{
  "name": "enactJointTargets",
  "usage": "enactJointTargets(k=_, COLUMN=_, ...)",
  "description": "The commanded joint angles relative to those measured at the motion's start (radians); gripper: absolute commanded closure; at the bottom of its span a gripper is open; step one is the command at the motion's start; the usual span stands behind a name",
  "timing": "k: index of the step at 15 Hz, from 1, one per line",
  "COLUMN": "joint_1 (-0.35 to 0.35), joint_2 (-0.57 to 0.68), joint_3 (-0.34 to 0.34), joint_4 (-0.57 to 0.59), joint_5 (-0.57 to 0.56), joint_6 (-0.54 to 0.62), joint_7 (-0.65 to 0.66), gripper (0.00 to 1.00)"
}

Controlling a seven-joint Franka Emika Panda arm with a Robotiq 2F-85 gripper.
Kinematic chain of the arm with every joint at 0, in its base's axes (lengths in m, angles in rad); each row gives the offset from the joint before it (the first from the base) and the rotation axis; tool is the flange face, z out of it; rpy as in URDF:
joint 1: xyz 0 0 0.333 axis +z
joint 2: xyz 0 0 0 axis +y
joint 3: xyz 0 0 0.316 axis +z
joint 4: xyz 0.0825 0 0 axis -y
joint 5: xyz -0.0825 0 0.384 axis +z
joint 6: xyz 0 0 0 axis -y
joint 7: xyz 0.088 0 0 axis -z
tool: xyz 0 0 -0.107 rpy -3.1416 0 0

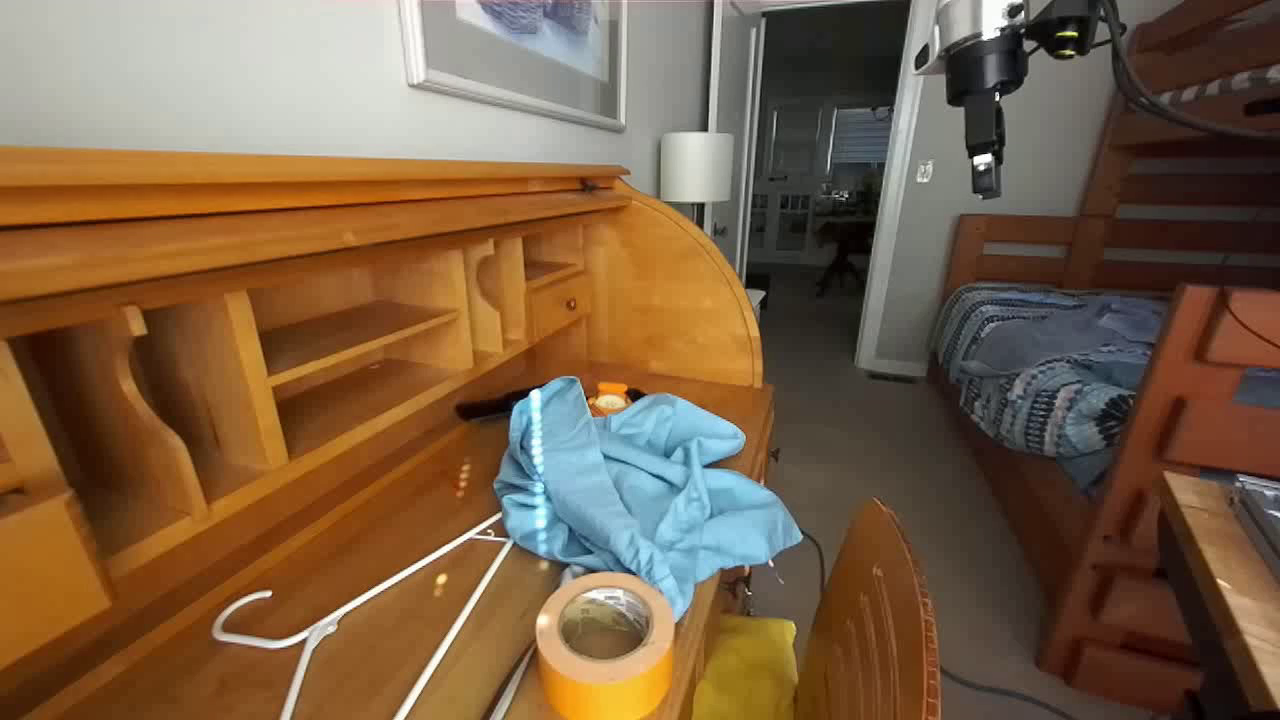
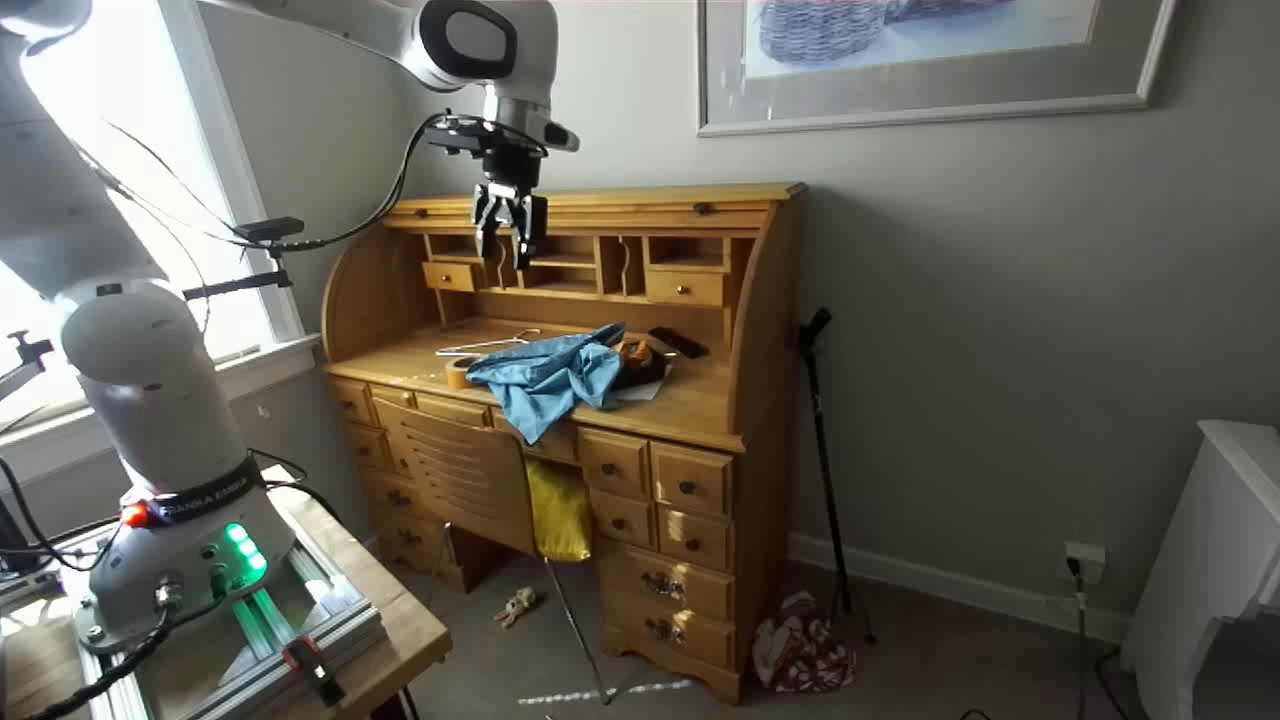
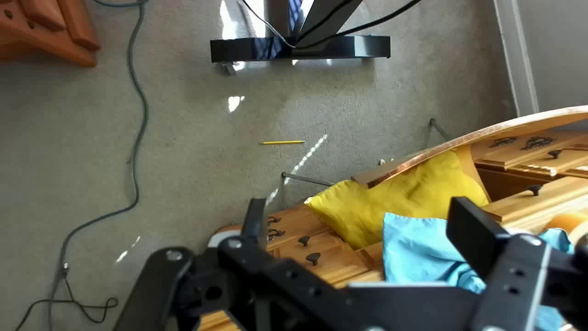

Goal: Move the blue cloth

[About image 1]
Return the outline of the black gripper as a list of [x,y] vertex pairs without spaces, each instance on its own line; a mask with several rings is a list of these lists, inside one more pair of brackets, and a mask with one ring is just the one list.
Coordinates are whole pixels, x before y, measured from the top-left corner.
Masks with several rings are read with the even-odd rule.
[[1002,197],[1003,107],[1028,76],[1024,36],[1018,27],[994,40],[966,40],[944,54],[950,106],[966,111],[966,149],[973,154],[973,193]]

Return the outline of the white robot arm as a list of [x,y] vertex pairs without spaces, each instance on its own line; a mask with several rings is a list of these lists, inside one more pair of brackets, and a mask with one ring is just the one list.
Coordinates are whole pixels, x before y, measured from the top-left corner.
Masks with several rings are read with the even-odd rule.
[[1002,197],[1003,101],[1024,84],[1028,56],[1080,61],[1122,36],[1118,0],[937,0],[917,73],[942,76],[950,106],[966,111],[966,158],[980,202]]

